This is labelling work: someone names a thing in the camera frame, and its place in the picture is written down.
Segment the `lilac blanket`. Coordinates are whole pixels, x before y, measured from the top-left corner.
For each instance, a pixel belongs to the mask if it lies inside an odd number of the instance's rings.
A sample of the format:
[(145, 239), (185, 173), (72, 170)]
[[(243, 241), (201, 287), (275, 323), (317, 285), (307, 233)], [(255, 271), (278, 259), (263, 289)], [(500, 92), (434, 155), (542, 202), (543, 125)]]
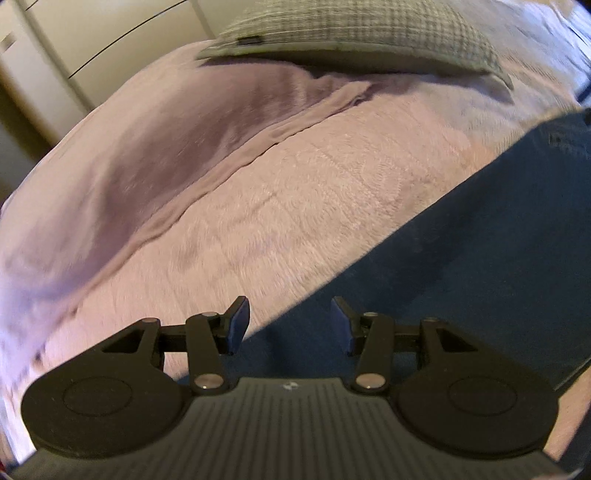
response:
[(1, 210), (1, 362), (20, 368), (72, 299), (181, 192), (273, 128), (304, 130), (365, 97), (367, 80), (270, 60), (199, 59), (189, 44), (78, 123)]

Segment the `dark blue denim jeans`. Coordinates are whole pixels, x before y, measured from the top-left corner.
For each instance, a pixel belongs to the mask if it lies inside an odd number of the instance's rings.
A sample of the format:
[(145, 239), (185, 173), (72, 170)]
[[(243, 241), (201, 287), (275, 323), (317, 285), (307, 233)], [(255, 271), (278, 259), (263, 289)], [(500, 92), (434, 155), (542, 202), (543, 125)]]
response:
[(545, 122), (279, 318), (231, 379), (348, 377), (329, 302), (446, 320), (563, 388), (590, 363), (590, 114)]

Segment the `cream wardrobe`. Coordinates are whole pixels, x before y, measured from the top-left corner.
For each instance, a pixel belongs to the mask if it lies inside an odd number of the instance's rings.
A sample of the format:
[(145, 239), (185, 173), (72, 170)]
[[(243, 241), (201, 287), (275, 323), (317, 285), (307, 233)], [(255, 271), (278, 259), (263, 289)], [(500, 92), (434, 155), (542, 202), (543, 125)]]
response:
[(54, 145), (146, 65), (212, 36), (195, 1), (4, 1), (1, 84)]

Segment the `pink grey bedspread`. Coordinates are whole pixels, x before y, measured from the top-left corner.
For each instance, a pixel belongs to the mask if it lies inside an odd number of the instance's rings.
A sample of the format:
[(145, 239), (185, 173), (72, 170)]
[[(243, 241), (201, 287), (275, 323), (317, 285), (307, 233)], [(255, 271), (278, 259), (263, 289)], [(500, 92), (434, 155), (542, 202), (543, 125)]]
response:
[(180, 193), (72, 299), (20, 368), (1, 362), (1, 457), (33, 453), (20, 414), (40, 375), (143, 317), (165, 324), (252, 301), (259, 329), (491, 162), (528, 129), (575, 109), (590, 17), (572, 1), (460, 1), (514, 86), (488, 77), (386, 75), (363, 99), (295, 134), (273, 128)]

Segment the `grey checked cushion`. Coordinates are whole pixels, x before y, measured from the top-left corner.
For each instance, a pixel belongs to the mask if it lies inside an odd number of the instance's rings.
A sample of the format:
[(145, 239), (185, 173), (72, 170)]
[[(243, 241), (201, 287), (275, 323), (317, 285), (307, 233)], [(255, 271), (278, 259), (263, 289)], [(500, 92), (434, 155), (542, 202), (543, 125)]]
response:
[(445, 1), (261, 1), (198, 56), (363, 74), (491, 75), (513, 86), (488, 38)]

